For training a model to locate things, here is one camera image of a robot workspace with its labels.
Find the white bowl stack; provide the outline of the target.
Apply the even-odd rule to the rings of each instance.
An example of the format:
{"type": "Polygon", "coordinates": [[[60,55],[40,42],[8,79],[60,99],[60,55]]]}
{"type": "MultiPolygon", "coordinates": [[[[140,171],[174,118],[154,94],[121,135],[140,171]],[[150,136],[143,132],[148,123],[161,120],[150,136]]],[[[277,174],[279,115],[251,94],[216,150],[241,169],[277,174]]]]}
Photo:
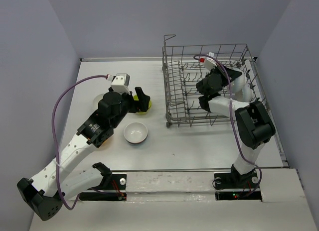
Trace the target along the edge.
{"type": "Polygon", "coordinates": [[[104,94],[99,94],[93,99],[93,111],[98,109],[98,103],[103,99],[104,94]]]}

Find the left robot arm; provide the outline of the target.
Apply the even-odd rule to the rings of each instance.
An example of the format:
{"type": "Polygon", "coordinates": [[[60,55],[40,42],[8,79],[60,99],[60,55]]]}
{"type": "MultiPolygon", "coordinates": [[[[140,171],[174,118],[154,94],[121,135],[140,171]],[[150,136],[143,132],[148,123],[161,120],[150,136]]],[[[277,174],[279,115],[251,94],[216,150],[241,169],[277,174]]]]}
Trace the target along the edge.
{"type": "Polygon", "coordinates": [[[62,208],[63,199],[72,198],[88,188],[109,186],[112,172],[98,162],[72,181],[66,178],[89,154],[96,151],[128,113],[147,112],[150,96],[142,88],[118,93],[110,89],[99,100],[97,109],[78,128],[66,147],[45,168],[31,178],[21,178],[17,188],[22,199],[42,221],[53,218],[62,208]]]}

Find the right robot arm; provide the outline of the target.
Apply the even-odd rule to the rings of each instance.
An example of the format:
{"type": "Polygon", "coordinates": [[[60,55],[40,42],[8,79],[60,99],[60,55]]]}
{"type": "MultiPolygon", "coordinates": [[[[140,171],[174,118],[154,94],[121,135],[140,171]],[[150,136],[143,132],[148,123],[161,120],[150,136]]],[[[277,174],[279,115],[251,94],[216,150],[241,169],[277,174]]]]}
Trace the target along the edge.
{"type": "Polygon", "coordinates": [[[199,82],[197,91],[201,94],[199,104],[209,113],[215,113],[230,118],[239,155],[231,166],[229,173],[216,175],[216,189],[241,188],[255,177],[257,158],[271,138],[275,135],[275,126],[260,101],[252,103],[237,101],[221,96],[220,92],[226,86],[229,90],[235,87],[231,84],[238,80],[242,73],[239,70],[215,67],[199,82]]]}

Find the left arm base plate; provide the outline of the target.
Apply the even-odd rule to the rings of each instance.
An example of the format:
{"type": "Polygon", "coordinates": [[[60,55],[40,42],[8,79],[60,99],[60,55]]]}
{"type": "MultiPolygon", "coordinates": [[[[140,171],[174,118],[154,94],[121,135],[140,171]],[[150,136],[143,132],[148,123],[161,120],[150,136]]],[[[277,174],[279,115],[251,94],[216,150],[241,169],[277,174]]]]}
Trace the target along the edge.
{"type": "Polygon", "coordinates": [[[80,194],[81,201],[126,201],[127,174],[113,173],[109,183],[102,182],[93,189],[88,189],[80,194]]]}

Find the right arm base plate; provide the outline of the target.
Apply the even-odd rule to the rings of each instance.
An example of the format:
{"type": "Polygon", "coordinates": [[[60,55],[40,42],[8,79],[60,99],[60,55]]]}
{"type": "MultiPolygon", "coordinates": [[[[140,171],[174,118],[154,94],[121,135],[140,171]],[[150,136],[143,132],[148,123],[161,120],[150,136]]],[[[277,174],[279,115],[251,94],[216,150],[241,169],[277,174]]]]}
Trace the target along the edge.
{"type": "Polygon", "coordinates": [[[256,172],[239,184],[236,184],[230,178],[230,173],[214,173],[212,186],[216,190],[215,199],[217,201],[262,201],[260,188],[252,192],[257,187],[259,181],[256,172]]]}

